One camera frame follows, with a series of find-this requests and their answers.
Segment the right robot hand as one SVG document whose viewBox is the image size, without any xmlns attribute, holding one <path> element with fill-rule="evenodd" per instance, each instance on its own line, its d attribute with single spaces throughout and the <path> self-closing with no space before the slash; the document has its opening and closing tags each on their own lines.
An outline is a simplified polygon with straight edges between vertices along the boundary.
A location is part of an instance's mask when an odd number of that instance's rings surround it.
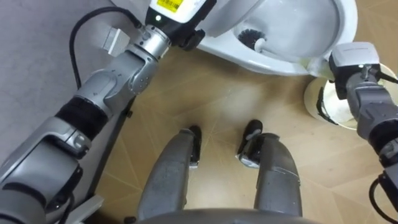
<svg viewBox="0 0 398 224">
<path fill-rule="evenodd" d="M 347 99 L 348 80 L 354 74 L 361 73 L 366 65 L 377 72 L 381 70 L 378 52 L 370 42 L 339 44 L 331 51 L 329 68 L 339 100 Z"/>
</svg>

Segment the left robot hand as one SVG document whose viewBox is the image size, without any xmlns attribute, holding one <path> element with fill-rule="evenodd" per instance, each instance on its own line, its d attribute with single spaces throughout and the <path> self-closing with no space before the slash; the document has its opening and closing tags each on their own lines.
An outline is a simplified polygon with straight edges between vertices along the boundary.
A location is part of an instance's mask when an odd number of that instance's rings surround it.
<svg viewBox="0 0 398 224">
<path fill-rule="evenodd" d="M 151 0 L 145 24 L 161 30 L 172 46 L 191 51 L 205 37 L 205 31 L 197 27 L 216 3 L 217 0 Z"/>
</svg>

